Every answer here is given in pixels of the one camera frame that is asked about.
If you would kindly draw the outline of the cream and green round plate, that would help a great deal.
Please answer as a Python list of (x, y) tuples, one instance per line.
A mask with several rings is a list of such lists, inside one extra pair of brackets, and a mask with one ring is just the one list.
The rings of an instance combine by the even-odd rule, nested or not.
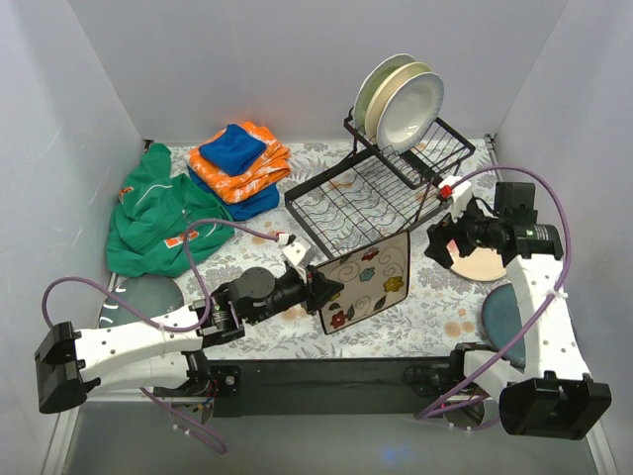
[(362, 130), (369, 139), (374, 140), (380, 117), (391, 97), (407, 80), (430, 71), (431, 68), (426, 63), (414, 61), (391, 73), (376, 90), (367, 109), (365, 123), (357, 129)]

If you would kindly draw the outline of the pink and cream round plate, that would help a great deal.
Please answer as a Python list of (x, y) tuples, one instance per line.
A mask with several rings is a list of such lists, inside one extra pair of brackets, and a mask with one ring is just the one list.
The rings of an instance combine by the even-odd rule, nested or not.
[(492, 249), (477, 247), (469, 256), (461, 257), (454, 240), (448, 243), (447, 249), (453, 260), (450, 270), (461, 277), (479, 282), (492, 282), (506, 275), (501, 256)]

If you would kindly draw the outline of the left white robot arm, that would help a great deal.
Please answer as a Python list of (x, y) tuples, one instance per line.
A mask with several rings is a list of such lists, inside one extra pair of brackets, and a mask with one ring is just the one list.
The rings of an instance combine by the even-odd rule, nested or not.
[(77, 330), (51, 325), (35, 353), (38, 404), (43, 414), (74, 409), (111, 391), (158, 387), (176, 396), (216, 392), (219, 376), (207, 347), (225, 344), (296, 305), (314, 314), (343, 284), (315, 267), (287, 267), (274, 276), (252, 267), (221, 285), (209, 302), (198, 301), (149, 322)]

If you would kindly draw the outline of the white scalloped plate back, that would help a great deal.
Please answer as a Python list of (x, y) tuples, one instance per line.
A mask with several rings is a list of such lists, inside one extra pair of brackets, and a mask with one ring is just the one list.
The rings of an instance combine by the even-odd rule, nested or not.
[(444, 84), (433, 72), (408, 79), (389, 99), (375, 136), (383, 152), (404, 153), (418, 145), (439, 116)]

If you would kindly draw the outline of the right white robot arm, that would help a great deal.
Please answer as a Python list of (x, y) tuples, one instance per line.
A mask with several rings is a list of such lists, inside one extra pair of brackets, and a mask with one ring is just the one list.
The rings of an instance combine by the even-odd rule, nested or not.
[(532, 183), (500, 182), (484, 212), (464, 178), (450, 176), (438, 197), (448, 213), (428, 231), (425, 255), (444, 268), (454, 242), (462, 257), (478, 248), (502, 260), (517, 301), (521, 329), (498, 351), (458, 350), (447, 369), (452, 394), (480, 387), (498, 406), (512, 435), (582, 439), (611, 404), (607, 384), (593, 380), (581, 355), (562, 282), (569, 271), (558, 230), (538, 223)]

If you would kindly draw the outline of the white scalloped plate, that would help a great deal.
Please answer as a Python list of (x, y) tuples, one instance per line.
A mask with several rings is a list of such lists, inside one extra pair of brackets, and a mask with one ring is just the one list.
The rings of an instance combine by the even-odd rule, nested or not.
[(439, 116), (444, 84), (433, 72), (408, 79), (389, 99), (375, 136), (383, 152), (404, 153), (418, 145)]
[(414, 58), (410, 54), (394, 54), (378, 64), (364, 79), (352, 109), (352, 120), (356, 128), (364, 125), (370, 101), (383, 81), (398, 68), (412, 62), (414, 62)]

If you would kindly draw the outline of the white scalloped plate front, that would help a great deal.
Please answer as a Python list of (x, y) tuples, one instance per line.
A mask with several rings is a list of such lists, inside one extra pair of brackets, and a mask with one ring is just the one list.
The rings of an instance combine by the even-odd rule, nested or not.
[(398, 68), (412, 62), (414, 62), (414, 58), (410, 54), (394, 54), (378, 64), (364, 79), (352, 109), (352, 120), (356, 128), (364, 125), (370, 101), (383, 81)]

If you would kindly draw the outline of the square floral plate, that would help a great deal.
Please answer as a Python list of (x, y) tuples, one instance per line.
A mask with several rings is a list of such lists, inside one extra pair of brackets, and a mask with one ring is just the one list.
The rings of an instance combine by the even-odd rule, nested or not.
[(326, 334), (367, 320), (407, 298), (410, 237), (403, 231), (320, 264), (317, 269), (343, 289), (319, 310)]

